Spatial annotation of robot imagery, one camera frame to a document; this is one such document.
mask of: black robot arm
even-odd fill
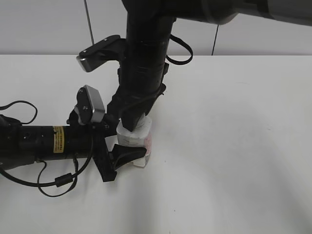
[[[126,39],[110,36],[80,52],[77,57],[86,72],[110,60],[120,64],[119,87],[104,113],[100,98],[89,86],[82,87],[69,126],[23,126],[16,119],[0,116],[0,173],[35,161],[73,158],[77,172],[56,178],[48,185],[63,185],[77,179],[93,158],[103,181],[112,181],[116,169],[145,155],[146,149],[116,145],[108,152],[105,138],[116,134],[121,118],[132,131],[143,113],[165,91],[165,62],[173,23],[176,18],[225,24],[238,13],[303,25],[312,25],[310,0],[122,0],[127,12]],[[76,158],[86,157],[78,170]],[[44,184],[25,183],[41,187]]]
[[[132,131],[143,113],[148,114],[166,86],[163,77],[171,30],[176,18],[225,24],[238,13],[312,25],[309,0],[122,0],[127,12],[126,39],[106,47],[104,41],[82,51],[78,57],[87,72],[107,60],[118,60],[119,88],[108,104],[108,113],[121,118]],[[110,57],[112,47],[118,56]],[[95,52],[92,59],[85,53]]]

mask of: white table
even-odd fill
[[[127,165],[115,182],[102,183],[92,162],[60,198],[0,176],[0,232],[311,234],[311,65],[312,57],[195,57],[171,65],[167,91],[150,113],[145,169]],[[81,86],[111,100],[117,68],[108,62],[86,74],[74,56],[0,56],[0,105],[24,99],[39,109],[35,125],[64,125]],[[4,113],[28,120],[33,110]],[[41,168],[9,172],[36,181]],[[72,171],[71,160],[49,162],[42,182]]]

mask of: yellow label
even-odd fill
[[[62,126],[53,126],[53,130],[54,130],[53,153],[54,154],[64,153],[65,146],[64,129]]]

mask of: grey wall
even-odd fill
[[[121,0],[88,0],[95,41],[125,36]],[[209,55],[215,25],[179,19],[173,34],[195,54]],[[0,3],[0,54],[77,54],[90,46],[83,0],[10,0]],[[187,54],[175,43],[169,54]],[[312,55],[312,27],[237,16],[219,29],[216,55]]]

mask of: cylindrical object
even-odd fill
[[[0,166],[12,169],[36,160],[87,157],[91,135],[86,126],[21,126],[1,129]]]
[[[166,0],[161,13],[215,24],[228,23],[237,15],[231,0]]]
[[[232,0],[236,12],[278,21],[312,25],[310,0]]]
[[[146,148],[145,157],[139,158],[131,162],[134,166],[145,167],[152,149],[152,119],[145,114],[139,119],[136,128],[130,132],[122,126],[120,122],[117,126],[118,143],[127,147],[144,147]]]
[[[173,17],[154,17],[141,23],[128,15],[121,87],[139,95],[159,89],[173,23]]]

